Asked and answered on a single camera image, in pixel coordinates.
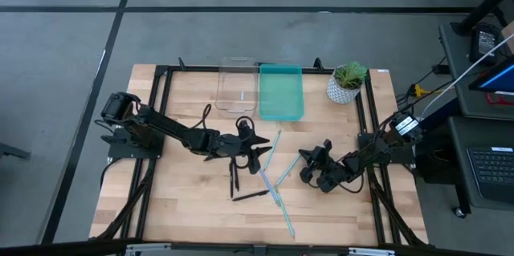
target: wooden tabletop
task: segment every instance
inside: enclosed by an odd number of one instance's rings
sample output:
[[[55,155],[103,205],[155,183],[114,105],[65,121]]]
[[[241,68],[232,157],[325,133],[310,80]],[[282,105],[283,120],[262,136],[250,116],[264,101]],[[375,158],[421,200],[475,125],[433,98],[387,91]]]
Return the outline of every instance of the wooden tabletop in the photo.
[[[149,98],[154,65],[135,65],[128,92],[143,102]],[[370,71],[379,120],[396,110],[388,71]],[[303,75],[305,115],[299,122],[271,122],[252,116],[257,135],[271,142],[282,133],[266,174],[274,184],[296,158],[298,149],[313,149],[325,139],[332,141],[331,155],[339,158],[357,149],[359,119],[355,103],[335,104],[326,96],[329,75]],[[216,99],[218,73],[174,72],[166,115],[180,123],[196,124],[206,104]],[[368,128],[371,126],[365,89],[362,97]],[[227,118],[216,108],[206,120],[208,128],[237,134],[236,118]],[[368,181],[363,190],[351,194],[343,189],[322,193],[299,177],[305,166],[300,159],[279,187],[295,230],[293,238],[281,209],[270,194],[233,202],[229,190],[229,159],[204,162],[170,137],[165,139],[162,157],[157,162],[145,226],[145,240],[170,242],[267,243],[330,246],[375,246]],[[260,157],[263,165],[267,153]],[[244,165],[246,159],[238,159]],[[91,236],[107,228],[126,202],[134,160],[121,160],[106,173],[100,191]],[[414,179],[401,165],[389,165],[395,205],[410,228],[426,242],[426,231]],[[240,169],[240,191],[235,197],[266,189],[259,174]],[[360,181],[346,184],[357,189]],[[129,235],[134,235],[139,208],[136,207]],[[382,208],[386,237],[390,240],[387,213]]]

